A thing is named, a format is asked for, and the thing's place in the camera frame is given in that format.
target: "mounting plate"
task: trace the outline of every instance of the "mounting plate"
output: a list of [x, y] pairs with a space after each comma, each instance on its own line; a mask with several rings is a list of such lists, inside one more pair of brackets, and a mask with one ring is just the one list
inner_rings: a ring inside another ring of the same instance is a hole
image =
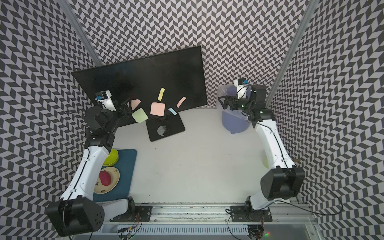
[[250, 213], [245, 212], [244, 206], [231, 206], [232, 222], [260, 222], [260, 219], [264, 217], [264, 222], [271, 222], [272, 215], [269, 208], [267, 210], [253, 210]]
[[141, 205], [135, 207], [135, 213], [124, 213], [110, 219], [110, 222], [134, 222], [135, 216], [140, 214], [140, 221], [149, 222], [152, 213], [152, 206]]

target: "red object on plate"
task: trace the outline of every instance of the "red object on plate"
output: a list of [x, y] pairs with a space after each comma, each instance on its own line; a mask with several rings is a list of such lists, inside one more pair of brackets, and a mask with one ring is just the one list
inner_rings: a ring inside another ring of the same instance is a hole
[[102, 185], [109, 186], [111, 184], [112, 178], [111, 178], [111, 175], [107, 171], [101, 171], [99, 173], [99, 178], [101, 180]]

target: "chevron pattern wall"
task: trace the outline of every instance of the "chevron pattern wall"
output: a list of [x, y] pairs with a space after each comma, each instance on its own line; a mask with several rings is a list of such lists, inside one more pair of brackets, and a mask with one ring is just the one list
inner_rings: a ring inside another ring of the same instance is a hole
[[[342, 214], [318, 217], [327, 239], [384, 239], [383, 9], [322, 0], [273, 102], [291, 156], [342, 196]], [[339, 210], [317, 186], [303, 195], [313, 210]]]
[[270, 86], [308, 0], [69, 0], [103, 63], [202, 46], [208, 107], [219, 85]]
[[69, 184], [84, 140], [64, 111], [89, 105], [70, 73], [93, 63], [53, 0], [0, 1], [0, 39], [0, 238], [52, 239], [44, 210]]

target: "blue cutting board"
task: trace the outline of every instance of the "blue cutting board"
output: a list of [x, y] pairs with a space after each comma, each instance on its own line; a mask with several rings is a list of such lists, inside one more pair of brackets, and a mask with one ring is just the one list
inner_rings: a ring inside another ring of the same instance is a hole
[[113, 165], [120, 172], [120, 179], [117, 185], [106, 194], [93, 193], [94, 202], [105, 202], [128, 197], [131, 188], [133, 169], [135, 168], [137, 151], [135, 149], [118, 150], [119, 160]]

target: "monitor base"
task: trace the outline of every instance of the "monitor base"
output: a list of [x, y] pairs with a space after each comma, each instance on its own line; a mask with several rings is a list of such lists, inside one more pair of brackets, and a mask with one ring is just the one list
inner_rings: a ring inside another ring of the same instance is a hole
[[151, 142], [185, 131], [179, 114], [148, 119], [146, 124]]

